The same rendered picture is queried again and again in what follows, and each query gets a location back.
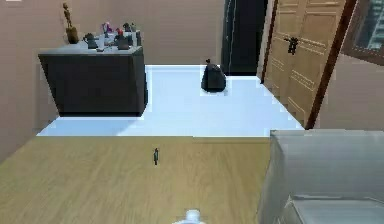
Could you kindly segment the black cabinet with grey top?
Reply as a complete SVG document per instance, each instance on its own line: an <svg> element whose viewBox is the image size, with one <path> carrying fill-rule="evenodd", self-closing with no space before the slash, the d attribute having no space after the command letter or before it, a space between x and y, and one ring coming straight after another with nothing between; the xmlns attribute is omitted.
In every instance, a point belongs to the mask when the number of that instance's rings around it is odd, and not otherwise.
<svg viewBox="0 0 384 224"><path fill-rule="evenodd" d="M61 117L139 117L147 106L141 46L99 52L67 45L38 58Z"/></svg>

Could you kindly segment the black garbage bag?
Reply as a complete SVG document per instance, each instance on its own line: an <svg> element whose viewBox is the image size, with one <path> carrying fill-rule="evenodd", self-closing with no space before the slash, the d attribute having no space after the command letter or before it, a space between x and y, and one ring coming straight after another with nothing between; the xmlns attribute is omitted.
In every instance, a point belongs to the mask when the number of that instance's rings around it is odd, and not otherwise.
<svg viewBox="0 0 384 224"><path fill-rule="evenodd" d="M221 68L206 60L206 67L201 81L201 88L209 93L222 92L226 88L226 76Z"/></svg>

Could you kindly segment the brown figurine statue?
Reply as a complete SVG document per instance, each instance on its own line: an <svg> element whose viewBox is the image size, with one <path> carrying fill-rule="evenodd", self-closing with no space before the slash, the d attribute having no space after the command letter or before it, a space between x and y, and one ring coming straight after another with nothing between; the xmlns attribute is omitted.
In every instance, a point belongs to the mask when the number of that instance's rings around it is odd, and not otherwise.
<svg viewBox="0 0 384 224"><path fill-rule="evenodd" d="M67 39L70 44L77 44L79 42L78 34L77 34L77 29L72 25L72 20L71 20L71 14L69 11L69 7L66 2L62 4L63 9L64 9L64 16L67 21L67 28L66 28L66 34L67 34Z"/></svg>

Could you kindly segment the brown framed window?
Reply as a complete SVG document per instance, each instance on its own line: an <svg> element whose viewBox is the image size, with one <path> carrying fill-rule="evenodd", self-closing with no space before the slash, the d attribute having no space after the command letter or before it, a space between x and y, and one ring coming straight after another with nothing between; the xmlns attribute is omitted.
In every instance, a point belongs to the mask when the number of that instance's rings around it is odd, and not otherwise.
<svg viewBox="0 0 384 224"><path fill-rule="evenodd" d="M384 66L384 0L357 0L342 53Z"/></svg>

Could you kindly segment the grey translucent box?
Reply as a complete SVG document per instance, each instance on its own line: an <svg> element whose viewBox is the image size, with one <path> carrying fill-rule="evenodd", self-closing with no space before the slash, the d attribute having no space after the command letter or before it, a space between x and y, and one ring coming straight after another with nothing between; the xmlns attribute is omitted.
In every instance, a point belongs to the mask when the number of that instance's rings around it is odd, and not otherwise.
<svg viewBox="0 0 384 224"><path fill-rule="evenodd" d="M384 224L384 132L273 130L259 224Z"/></svg>

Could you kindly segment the purple flower ornament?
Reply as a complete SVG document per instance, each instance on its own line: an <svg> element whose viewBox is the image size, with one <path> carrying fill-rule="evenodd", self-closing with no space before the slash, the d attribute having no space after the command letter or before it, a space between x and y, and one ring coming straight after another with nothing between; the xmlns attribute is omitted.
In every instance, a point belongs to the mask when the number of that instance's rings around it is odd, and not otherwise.
<svg viewBox="0 0 384 224"><path fill-rule="evenodd" d="M109 22L104 22L102 24L102 30L105 38L109 38L113 34L113 30Z"/></svg>

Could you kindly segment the dark kettle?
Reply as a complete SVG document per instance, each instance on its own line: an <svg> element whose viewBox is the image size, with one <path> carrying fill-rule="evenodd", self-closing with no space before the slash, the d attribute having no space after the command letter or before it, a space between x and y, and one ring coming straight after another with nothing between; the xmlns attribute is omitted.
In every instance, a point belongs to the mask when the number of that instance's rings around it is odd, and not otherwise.
<svg viewBox="0 0 384 224"><path fill-rule="evenodd" d="M83 37L83 41L88 45L89 49L97 49L98 48L95 37L92 33L87 33Z"/></svg>

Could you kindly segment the white round object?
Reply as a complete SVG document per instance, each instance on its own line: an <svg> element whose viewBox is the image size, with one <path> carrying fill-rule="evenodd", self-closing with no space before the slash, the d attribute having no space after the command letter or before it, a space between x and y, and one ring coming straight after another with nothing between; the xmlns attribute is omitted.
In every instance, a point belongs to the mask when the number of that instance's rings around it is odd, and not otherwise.
<svg viewBox="0 0 384 224"><path fill-rule="evenodd" d="M187 210L185 217L181 220L177 220L172 224L206 224L201 220L201 213L197 209Z"/></svg>

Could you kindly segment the dark pot with red top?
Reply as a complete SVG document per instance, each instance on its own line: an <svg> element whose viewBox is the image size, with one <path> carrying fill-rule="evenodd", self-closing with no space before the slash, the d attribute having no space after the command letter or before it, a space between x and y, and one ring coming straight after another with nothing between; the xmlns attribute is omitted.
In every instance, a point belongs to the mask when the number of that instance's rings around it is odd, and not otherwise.
<svg viewBox="0 0 384 224"><path fill-rule="evenodd" d="M129 40L124 36L124 32L117 28L117 34L114 38L115 44L119 50L128 50L129 49Z"/></svg>

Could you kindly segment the light wooden room door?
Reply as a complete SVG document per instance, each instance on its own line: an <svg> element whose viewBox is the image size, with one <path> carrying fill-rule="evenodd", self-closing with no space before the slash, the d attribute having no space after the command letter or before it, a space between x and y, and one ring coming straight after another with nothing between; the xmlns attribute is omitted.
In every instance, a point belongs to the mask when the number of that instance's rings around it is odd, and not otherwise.
<svg viewBox="0 0 384 224"><path fill-rule="evenodd" d="M262 83L305 129L316 122L356 1L272 0Z"/></svg>

